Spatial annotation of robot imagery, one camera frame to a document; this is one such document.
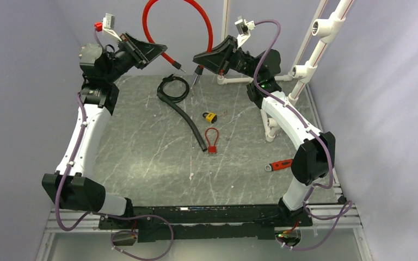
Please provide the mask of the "red cable bike lock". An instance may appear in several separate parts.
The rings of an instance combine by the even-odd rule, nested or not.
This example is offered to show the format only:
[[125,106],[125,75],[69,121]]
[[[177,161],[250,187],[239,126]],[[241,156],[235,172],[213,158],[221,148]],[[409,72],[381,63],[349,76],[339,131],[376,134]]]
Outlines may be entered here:
[[183,74],[189,71],[183,68],[180,58],[191,61],[196,52],[213,48],[210,18],[197,1],[147,1],[142,28],[148,42],[163,40],[170,45],[161,57]]

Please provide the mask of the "yellow padlock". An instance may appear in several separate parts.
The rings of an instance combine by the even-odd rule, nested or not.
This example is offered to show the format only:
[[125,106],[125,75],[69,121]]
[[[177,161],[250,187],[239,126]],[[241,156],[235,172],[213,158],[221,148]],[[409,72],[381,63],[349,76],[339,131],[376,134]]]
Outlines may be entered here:
[[211,124],[214,124],[217,121],[217,114],[212,112],[205,112],[202,114],[203,118]]

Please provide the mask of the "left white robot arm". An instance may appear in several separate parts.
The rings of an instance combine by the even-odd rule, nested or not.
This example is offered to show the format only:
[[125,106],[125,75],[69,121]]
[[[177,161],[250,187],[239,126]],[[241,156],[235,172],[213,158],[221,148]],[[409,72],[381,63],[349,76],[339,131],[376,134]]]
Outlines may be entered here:
[[60,209],[113,215],[120,228],[128,228],[135,219],[128,209],[131,201],[107,193],[90,176],[101,136],[119,96],[115,81],[133,67],[144,69],[167,46],[140,41],[128,33],[120,35],[117,46],[112,51],[97,43],[82,46],[79,65],[84,82],[77,96],[76,125],[65,155],[54,173],[43,176],[42,187]]

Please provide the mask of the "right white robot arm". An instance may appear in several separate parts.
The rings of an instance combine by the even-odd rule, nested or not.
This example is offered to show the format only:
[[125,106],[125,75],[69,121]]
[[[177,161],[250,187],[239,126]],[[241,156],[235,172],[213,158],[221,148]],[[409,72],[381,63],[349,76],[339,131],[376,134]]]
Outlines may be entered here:
[[249,99],[277,122],[292,140],[296,153],[291,171],[294,176],[281,198],[279,221],[290,226],[299,219],[314,187],[330,189],[334,182],[335,137],[323,133],[301,115],[282,92],[275,76],[280,73],[280,53],[267,49],[254,57],[243,51],[233,36],[213,50],[196,54],[193,62],[214,74],[234,70],[253,79],[247,85]]

